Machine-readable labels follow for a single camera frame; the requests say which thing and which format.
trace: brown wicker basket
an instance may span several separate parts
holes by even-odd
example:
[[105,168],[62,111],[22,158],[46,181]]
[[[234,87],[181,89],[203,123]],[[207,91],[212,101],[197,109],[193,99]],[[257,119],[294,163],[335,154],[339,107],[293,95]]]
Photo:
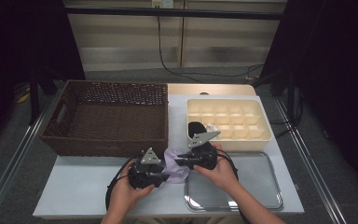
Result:
[[61,156],[163,158],[167,85],[69,80],[40,137]]

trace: gray carpet floor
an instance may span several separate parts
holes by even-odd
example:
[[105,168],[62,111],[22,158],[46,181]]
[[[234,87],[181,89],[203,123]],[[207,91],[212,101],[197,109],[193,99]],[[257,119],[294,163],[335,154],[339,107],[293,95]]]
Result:
[[[231,68],[188,68],[176,69],[175,72],[213,73],[231,77],[190,75],[203,83],[233,83],[244,84],[256,80],[260,69],[250,74],[249,80],[243,75],[248,67]],[[116,82],[179,82],[194,83],[195,80],[168,73],[163,69],[130,70],[115,72],[89,72],[90,80],[114,80]],[[274,98],[269,93],[270,86],[262,85],[256,88],[261,97],[269,120],[282,119]],[[55,98],[41,94],[42,104]],[[16,104],[7,112],[5,122],[0,132],[0,176],[15,153],[30,120],[29,100]],[[283,124],[271,124],[274,133],[285,130]],[[304,104],[304,113],[298,129],[317,164],[324,181],[331,189],[347,223],[358,223],[358,175],[346,163],[336,144],[324,137],[324,128],[315,118],[311,110]],[[303,203],[305,213],[281,216],[287,223],[333,223],[326,212],[324,203],[310,179],[308,170],[304,166],[290,133],[277,138],[286,165],[294,183],[298,186],[298,195]],[[27,154],[6,197],[0,205],[0,223],[99,223],[100,220],[45,220],[33,217],[32,213],[40,198],[49,173],[56,159],[56,154],[37,136],[30,145]]]

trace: person's arm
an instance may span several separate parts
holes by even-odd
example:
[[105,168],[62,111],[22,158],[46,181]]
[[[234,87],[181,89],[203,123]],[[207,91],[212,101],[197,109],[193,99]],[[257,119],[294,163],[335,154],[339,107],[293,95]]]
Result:
[[130,162],[121,172],[120,176],[125,176],[118,180],[110,195],[110,204],[103,217],[102,224],[119,224],[122,223],[128,212],[136,203],[149,194],[154,185],[144,189],[134,189],[127,178],[128,171],[133,162]]
[[[214,146],[216,149],[222,150],[220,145]],[[241,185],[227,160],[218,157],[217,165],[213,170],[197,165],[194,166],[194,169],[209,178],[218,188],[227,192],[251,223],[284,223]]]

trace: table top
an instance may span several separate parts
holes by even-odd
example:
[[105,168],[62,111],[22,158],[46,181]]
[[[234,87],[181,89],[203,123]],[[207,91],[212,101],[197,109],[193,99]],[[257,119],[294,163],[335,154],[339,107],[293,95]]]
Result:
[[[195,95],[184,95],[184,92]],[[188,98],[205,97],[208,92],[219,98],[254,99],[255,90],[248,85],[221,84],[169,84],[170,137],[169,147],[186,150],[186,115]],[[293,181],[284,163],[276,139],[273,138],[264,152],[274,166],[281,188],[284,207],[281,213],[302,213]],[[122,158],[58,157],[43,191],[34,216],[42,218],[93,218],[102,217],[106,186],[124,163]],[[191,212],[185,204],[185,184],[166,184],[152,191],[129,212],[129,217],[199,217],[233,215],[235,212]]]

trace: purple cloth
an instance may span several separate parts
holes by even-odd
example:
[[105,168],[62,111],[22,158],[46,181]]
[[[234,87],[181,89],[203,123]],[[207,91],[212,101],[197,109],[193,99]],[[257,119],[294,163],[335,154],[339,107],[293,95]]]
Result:
[[177,159],[177,155],[183,154],[179,149],[167,148],[164,152],[165,158],[165,173],[170,177],[167,179],[167,183],[180,184],[184,183],[185,179],[190,172],[187,166],[179,166],[174,159]]

